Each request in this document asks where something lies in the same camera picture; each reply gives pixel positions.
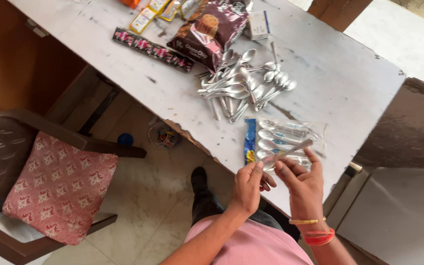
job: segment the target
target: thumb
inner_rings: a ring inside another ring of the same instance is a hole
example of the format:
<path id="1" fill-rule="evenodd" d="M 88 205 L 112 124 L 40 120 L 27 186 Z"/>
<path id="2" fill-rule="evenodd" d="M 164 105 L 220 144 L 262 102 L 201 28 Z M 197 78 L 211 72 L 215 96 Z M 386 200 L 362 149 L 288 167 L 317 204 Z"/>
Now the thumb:
<path id="1" fill-rule="evenodd" d="M 300 185 L 301 181 L 297 179 L 294 173 L 282 161 L 276 162 L 274 172 L 276 172 L 276 175 L 284 181 L 288 188 L 292 189 Z"/>
<path id="2" fill-rule="evenodd" d="M 250 181 L 259 184 L 263 176 L 263 162 L 260 161 L 254 166 L 253 172 L 251 172 Z"/>

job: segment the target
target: hand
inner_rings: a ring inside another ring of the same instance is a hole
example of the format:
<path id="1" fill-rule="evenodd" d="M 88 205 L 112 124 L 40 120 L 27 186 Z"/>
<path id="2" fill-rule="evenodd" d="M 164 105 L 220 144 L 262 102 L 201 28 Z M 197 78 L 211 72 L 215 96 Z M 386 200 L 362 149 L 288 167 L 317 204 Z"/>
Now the hand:
<path id="1" fill-rule="evenodd" d="M 318 220 L 321 227 L 323 219 L 323 172 L 320 159 L 310 150 L 304 149 L 312 163 L 307 172 L 296 161 L 282 158 L 276 162 L 274 171 L 289 188 L 291 214 L 297 220 Z M 312 225 L 300 225 L 299 229 L 311 228 Z"/>
<path id="2" fill-rule="evenodd" d="M 245 218 L 256 212 L 260 203 L 260 191 L 269 191 L 276 187 L 274 179 L 263 173 L 263 162 L 250 163 L 241 168 L 235 175 L 232 200 L 227 211 L 233 211 Z"/>

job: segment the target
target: black shoe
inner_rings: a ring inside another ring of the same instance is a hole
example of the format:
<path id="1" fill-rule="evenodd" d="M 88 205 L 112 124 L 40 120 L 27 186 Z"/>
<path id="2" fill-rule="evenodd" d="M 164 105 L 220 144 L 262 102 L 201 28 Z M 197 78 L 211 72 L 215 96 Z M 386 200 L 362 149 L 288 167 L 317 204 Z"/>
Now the black shoe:
<path id="1" fill-rule="evenodd" d="M 191 174 L 191 184 L 194 194 L 207 190 L 207 174 L 203 167 L 198 166 Z"/>

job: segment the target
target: pink cushion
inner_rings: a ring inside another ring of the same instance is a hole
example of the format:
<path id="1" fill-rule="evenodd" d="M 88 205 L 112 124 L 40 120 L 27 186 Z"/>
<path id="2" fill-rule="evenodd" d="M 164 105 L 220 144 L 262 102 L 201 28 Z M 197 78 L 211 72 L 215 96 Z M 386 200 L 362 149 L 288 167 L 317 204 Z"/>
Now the pink cushion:
<path id="1" fill-rule="evenodd" d="M 3 213 L 56 241 L 78 245 L 101 206 L 117 160 L 39 132 Z"/>

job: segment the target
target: gold bangle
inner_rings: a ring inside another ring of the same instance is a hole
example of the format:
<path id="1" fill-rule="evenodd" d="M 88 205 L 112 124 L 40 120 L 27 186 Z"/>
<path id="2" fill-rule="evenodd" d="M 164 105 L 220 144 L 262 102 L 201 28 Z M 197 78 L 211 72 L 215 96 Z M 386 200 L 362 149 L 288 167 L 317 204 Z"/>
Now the gold bangle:
<path id="1" fill-rule="evenodd" d="M 292 218 L 289 219 L 289 223 L 291 225 L 311 225 L 318 223 L 318 220 L 293 220 Z"/>

